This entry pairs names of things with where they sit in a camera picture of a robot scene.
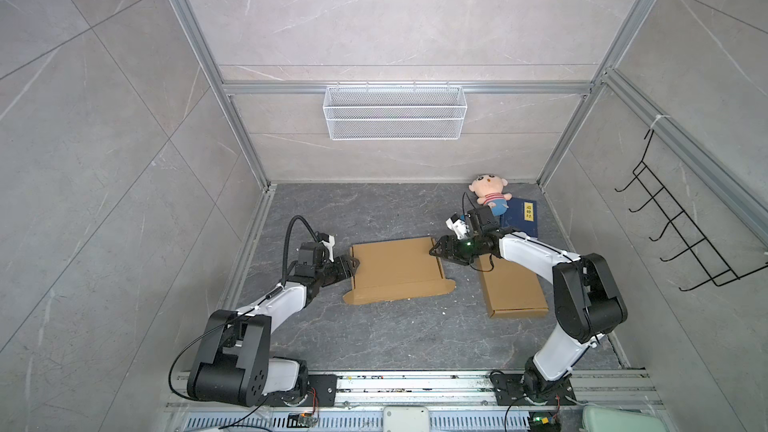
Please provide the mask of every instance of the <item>wire basket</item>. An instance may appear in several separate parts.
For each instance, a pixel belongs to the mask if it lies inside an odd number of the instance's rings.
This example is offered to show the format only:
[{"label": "wire basket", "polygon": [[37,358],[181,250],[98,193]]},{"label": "wire basket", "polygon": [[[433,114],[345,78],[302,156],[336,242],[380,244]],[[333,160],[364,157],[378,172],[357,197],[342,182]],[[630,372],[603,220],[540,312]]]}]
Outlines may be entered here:
[{"label": "wire basket", "polygon": [[333,86],[322,103],[333,140],[458,139],[460,86]]}]

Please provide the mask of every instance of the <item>plush doll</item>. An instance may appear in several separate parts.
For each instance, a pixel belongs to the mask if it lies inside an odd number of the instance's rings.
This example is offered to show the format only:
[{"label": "plush doll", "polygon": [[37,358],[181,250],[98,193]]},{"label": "plush doll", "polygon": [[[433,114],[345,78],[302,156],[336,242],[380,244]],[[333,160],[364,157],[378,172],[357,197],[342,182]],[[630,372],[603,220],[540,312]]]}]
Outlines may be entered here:
[{"label": "plush doll", "polygon": [[478,176],[470,184],[469,190],[477,194],[478,204],[490,207],[494,216],[500,216],[507,211],[507,200],[512,198],[512,194],[502,193],[508,183],[506,178],[486,174]]}]

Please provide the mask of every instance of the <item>cardboard box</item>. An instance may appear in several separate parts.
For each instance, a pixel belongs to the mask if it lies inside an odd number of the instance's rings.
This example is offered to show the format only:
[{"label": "cardboard box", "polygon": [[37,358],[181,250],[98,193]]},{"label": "cardboard box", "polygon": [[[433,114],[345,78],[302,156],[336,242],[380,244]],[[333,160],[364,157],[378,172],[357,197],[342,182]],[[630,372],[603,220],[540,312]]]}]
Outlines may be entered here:
[{"label": "cardboard box", "polygon": [[456,283],[446,279],[440,260],[429,254],[433,245],[431,237],[421,237],[351,246],[360,266],[344,302],[362,305],[453,292]]},{"label": "cardboard box", "polygon": [[540,318],[549,312],[538,276],[522,265],[493,258],[494,268],[488,260],[490,255],[480,257],[475,265],[480,272],[480,283],[491,318]]},{"label": "cardboard box", "polygon": [[502,227],[515,227],[529,236],[538,237],[538,211],[536,201],[512,197],[507,200],[509,208],[500,217]]}]

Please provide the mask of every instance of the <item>open cardboard box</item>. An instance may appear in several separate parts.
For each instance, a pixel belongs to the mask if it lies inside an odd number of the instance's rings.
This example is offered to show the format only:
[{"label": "open cardboard box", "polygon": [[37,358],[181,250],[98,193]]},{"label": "open cardboard box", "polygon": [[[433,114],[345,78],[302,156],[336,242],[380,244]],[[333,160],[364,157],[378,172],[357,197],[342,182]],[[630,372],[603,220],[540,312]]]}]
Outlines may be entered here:
[{"label": "open cardboard box", "polygon": [[490,318],[540,318],[549,312],[538,277],[520,264],[483,255],[475,265],[479,272]]},{"label": "open cardboard box", "polygon": [[352,277],[352,290],[344,294],[351,305],[431,297],[453,292],[437,257],[429,254],[431,237],[353,245],[351,256],[360,260]]}]

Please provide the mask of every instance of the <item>black hook rack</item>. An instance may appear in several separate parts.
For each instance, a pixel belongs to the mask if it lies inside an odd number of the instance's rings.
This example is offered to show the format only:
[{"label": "black hook rack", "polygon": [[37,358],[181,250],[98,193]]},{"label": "black hook rack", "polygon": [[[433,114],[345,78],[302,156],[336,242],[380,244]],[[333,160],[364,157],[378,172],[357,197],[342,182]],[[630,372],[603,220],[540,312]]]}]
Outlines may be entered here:
[{"label": "black hook rack", "polygon": [[[741,280],[742,278],[746,277],[747,275],[752,275],[755,272],[759,272],[759,271],[763,270],[764,268],[768,268],[768,262],[766,262],[766,264],[763,265],[763,267],[758,267],[758,268],[756,268],[756,269],[754,269],[752,271],[749,271],[749,272],[747,272],[745,274],[739,275],[739,274],[736,273],[736,271],[730,266],[728,261],[725,260],[725,257],[723,257],[723,255],[720,254],[720,251],[717,250],[717,248],[712,244],[712,242],[708,239],[708,237],[704,234],[704,232],[702,232],[701,228],[699,228],[699,225],[696,224],[696,222],[691,218],[691,216],[688,215],[688,212],[686,212],[685,208],[683,208],[680,205],[680,203],[677,201],[676,197],[672,195],[672,192],[670,192],[669,189],[662,183],[662,181],[659,180],[659,178],[656,176],[654,171],[651,170],[651,168],[648,167],[648,164],[645,163],[645,156],[646,156],[646,154],[648,154],[648,147],[650,146],[650,140],[653,139],[653,138],[654,138],[654,130],[650,129],[650,130],[648,130],[648,132],[646,132],[645,137],[643,137],[644,140],[648,139],[648,142],[646,142],[646,144],[645,144],[645,150],[643,151],[643,157],[640,159],[640,162],[635,166],[635,168],[632,169],[632,175],[634,177],[632,178],[632,180],[629,181],[629,183],[624,188],[622,188],[622,189],[615,188],[614,190],[616,192],[623,192],[623,191],[627,190],[627,188],[629,186],[631,186],[633,182],[639,183],[645,189],[645,191],[648,193],[648,196],[650,196],[650,198],[648,198],[648,200],[645,201],[645,204],[643,204],[639,208],[637,208],[635,210],[632,210],[630,208],[629,212],[632,212],[632,213],[639,212],[645,206],[647,206],[648,204],[653,202],[654,204],[656,204],[656,206],[659,208],[659,210],[661,210],[661,213],[664,214],[664,216],[667,219],[667,224],[661,230],[661,234],[659,234],[659,236],[656,237],[656,238],[653,238],[653,237],[649,236],[648,239],[650,239],[652,242],[659,241],[664,236],[664,234],[666,233],[666,231],[669,228],[669,226],[672,226],[672,229],[677,233],[677,235],[683,241],[683,244],[685,244],[685,248],[682,251],[678,252],[675,256],[670,257],[670,258],[659,257],[659,260],[661,260],[662,262],[673,261],[676,258],[678,258],[679,256],[681,256],[682,254],[685,254],[686,252],[690,252],[694,256],[694,258],[696,258],[696,262],[698,262],[698,264],[701,266],[701,268],[704,270],[704,273],[708,277],[707,280],[705,280],[705,281],[703,281],[703,282],[701,282],[699,284],[696,284],[693,287],[690,287],[690,288],[678,287],[678,289],[681,290],[682,292],[688,292],[688,291],[694,290],[695,288],[701,287],[702,285],[707,284],[709,282],[712,282],[717,287],[722,287],[725,284],[729,284],[729,283],[732,283],[733,281]],[[643,172],[646,172],[646,171],[648,171],[648,173],[651,174],[652,177],[654,179],[656,179],[656,182],[658,182],[659,185],[661,186],[661,188],[659,188],[656,192],[651,192],[650,189],[648,188],[648,186],[643,182],[643,179],[640,178],[640,174],[643,173]],[[672,199],[674,204],[678,207],[678,209],[680,211],[677,214],[671,216],[671,214],[667,213],[667,211],[664,210],[664,208],[661,206],[661,204],[658,203],[658,200],[656,199],[656,197],[658,197],[658,195],[661,194],[662,192],[666,192],[667,195]],[[683,234],[680,233],[680,230],[678,229],[677,225],[675,225],[675,223],[674,223],[675,219],[677,219],[680,216],[685,216],[688,219],[688,221],[691,224],[693,224],[694,227],[696,227],[696,230],[701,235],[701,239],[699,239],[696,242],[693,242],[691,244],[688,243],[688,241],[686,240],[685,236],[683,236]],[[696,254],[696,251],[694,250],[694,247],[696,247],[699,244],[709,245],[712,248],[712,250],[715,252],[715,254],[717,254],[717,257],[719,257],[720,260],[723,262],[723,264],[725,266],[725,270],[724,271],[722,271],[720,273],[717,273],[717,274],[710,273],[710,271],[702,263],[701,259],[699,258],[699,256]],[[732,276],[724,278],[724,280],[725,280],[724,282],[718,283],[718,282],[715,281],[716,278],[723,277],[725,274],[732,274]]]}]

